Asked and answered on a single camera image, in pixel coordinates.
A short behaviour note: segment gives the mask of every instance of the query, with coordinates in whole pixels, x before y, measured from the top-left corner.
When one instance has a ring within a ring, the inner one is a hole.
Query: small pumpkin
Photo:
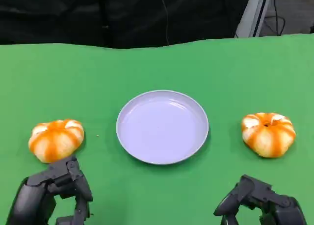
[[[32,131],[28,147],[43,163],[52,163],[71,155],[83,142],[84,129],[75,120],[40,123]]]
[[[276,113],[251,114],[242,120],[244,142],[261,157],[281,157],[295,136],[292,122]]]

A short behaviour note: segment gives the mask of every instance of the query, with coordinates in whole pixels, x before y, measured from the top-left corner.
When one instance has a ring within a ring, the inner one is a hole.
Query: white plate
[[[196,153],[207,138],[209,123],[194,99],[157,90],[129,101],[118,116],[116,131],[130,155],[147,163],[166,165]]]

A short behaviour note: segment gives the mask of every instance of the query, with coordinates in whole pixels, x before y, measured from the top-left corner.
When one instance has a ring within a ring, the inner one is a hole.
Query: green tablecloth
[[[218,225],[212,213],[242,174],[295,196],[313,224],[313,50],[310,35],[134,50],[1,46],[0,224],[21,180],[46,168],[28,150],[32,128],[66,118],[81,121],[86,131],[77,157],[94,195],[95,216],[87,225]],[[116,138],[122,106],[156,89],[190,95],[209,118],[209,141],[178,165],[143,164]],[[240,122],[256,112],[291,118],[297,138],[284,157],[261,159],[243,143]],[[58,200],[51,224],[73,205],[73,199]],[[244,208],[238,218],[257,225],[259,214]]]

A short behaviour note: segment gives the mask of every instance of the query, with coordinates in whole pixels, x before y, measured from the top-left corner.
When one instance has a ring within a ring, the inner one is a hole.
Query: cable
[[[277,13],[276,0],[273,0],[273,4],[274,4],[274,9],[275,9],[275,15],[276,15],[276,32],[277,32],[277,36],[279,36],[279,33],[278,33],[278,13]]]
[[[276,18],[276,31],[273,30],[273,28],[271,28],[271,26],[264,21],[265,26],[267,26],[274,34],[276,34],[277,36],[281,36],[284,32],[285,26],[286,26],[286,20],[284,17],[278,16],[278,12],[277,12],[277,5],[276,5],[276,0],[273,0],[273,4],[274,4],[274,9],[275,9],[275,16],[268,16],[265,17],[265,19],[267,18]],[[279,32],[279,22],[278,19],[283,20],[283,26],[281,28],[281,31]]]
[[[268,16],[268,17],[265,17],[265,19],[268,19],[268,18],[276,18],[276,16]],[[276,32],[276,31],[274,31],[273,28],[271,28],[271,26],[270,26],[267,22],[264,21],[264,24],[265,24],[265,26],[267,26],[274,34],[276,34],[276,35],[278,35],[278,36],[281,36],[281,35],[283,34],[283,31],[284,31],[285,27],[286,27],[286,20],[285,20],[284,17],[281,17],[281,16],[278,16],[277,18],[278,18],[278,19],[281,19],[281,20],[283,21],[283,26],[281,27],[281,30],[280,30],[279,33]]]
[[[166,42],[167,42],[167,45],[169,45],[169,39],[168,39],[168,27],[169,27],[169,13],[168,13],[168,10],[167,10],[167,6],[166,6],[166,3],[165,3],[165,0],[161,0],[162,1],[162,4],[163,4],[163,7],[166,11],[166,15],[167,15],[167,24],[166,24]]]

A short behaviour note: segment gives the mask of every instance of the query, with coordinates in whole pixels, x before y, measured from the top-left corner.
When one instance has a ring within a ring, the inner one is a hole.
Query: white stand
[[[249,0],[235,37],[258,37],[270,0]]]

